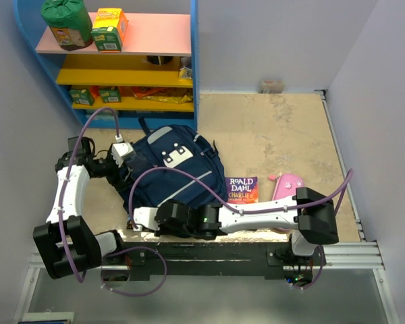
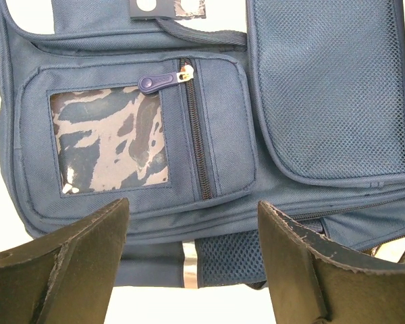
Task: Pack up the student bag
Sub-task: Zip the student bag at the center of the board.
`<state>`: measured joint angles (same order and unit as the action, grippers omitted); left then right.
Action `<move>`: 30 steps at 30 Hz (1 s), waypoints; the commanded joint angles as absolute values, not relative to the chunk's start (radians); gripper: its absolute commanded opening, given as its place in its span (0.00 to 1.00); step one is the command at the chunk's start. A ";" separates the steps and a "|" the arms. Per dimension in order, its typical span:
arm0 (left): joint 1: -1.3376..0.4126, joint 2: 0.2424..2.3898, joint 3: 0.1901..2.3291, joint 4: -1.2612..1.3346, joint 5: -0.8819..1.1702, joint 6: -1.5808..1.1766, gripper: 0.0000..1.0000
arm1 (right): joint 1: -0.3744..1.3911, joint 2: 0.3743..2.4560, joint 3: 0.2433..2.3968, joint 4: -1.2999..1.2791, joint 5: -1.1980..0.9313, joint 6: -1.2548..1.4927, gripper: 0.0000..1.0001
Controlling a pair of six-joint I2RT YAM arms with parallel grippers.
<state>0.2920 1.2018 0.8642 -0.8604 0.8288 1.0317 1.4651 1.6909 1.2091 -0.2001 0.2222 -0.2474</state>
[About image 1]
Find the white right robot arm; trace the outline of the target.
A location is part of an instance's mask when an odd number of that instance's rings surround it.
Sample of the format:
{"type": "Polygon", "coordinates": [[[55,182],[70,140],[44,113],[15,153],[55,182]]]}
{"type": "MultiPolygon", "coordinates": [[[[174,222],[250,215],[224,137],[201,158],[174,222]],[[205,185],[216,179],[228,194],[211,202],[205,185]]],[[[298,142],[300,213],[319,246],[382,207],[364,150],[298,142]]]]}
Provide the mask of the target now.
{"type": "Polygon", "coordinates": [[[315,248],[339,242],[333,200],[307,188],[291,196],[247,205],[208,204],[191,208],[178,201],[162,204],[154,216],[159,235],[214,240],[241,231],[292,230],[287,256],[303,265],[315,248]]]}

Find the navy blue backpack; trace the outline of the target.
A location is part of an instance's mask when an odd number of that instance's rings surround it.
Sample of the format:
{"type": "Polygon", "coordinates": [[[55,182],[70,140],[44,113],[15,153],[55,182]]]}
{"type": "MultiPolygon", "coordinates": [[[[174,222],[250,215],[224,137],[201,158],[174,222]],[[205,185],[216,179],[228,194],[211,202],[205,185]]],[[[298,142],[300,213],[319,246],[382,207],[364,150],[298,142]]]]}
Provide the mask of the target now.
{"type": "Polygon", "coordinates": [[[125,160],[130,180],[142,177],[131,193],[131,185],[119,192],[124,209],[158,207],[176,200],[192,208],[215,202],[215,197],[187,175],[227,199],[225,170],[214,144],[188,126],[168,125],[150,131],[144,118],[139,123],[145,137],[132,144],[135,155],[125,160]]]}

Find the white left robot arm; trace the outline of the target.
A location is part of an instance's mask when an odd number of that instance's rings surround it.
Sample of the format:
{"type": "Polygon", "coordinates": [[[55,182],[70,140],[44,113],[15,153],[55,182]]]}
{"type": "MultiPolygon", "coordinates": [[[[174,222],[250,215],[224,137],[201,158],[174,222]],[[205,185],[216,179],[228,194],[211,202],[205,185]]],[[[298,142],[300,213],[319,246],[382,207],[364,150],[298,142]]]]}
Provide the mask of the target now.
{"type": "Polygon", "coordinates": [[[92,178],[106,178],[116,189],[130,184],[124,157],[133,153],[128,142],[114,143],[105,158],[96,158],[95,142],[83,137],[67,140],[68,152],[55,165],[58,185],[46,224],[33,230],[33,239],[45,268],[59,279],[97,268],[103,258],[112,265],[122,263],[126,248],[117,230],[93,234],[82,217],[84,196],[92,178]]]}

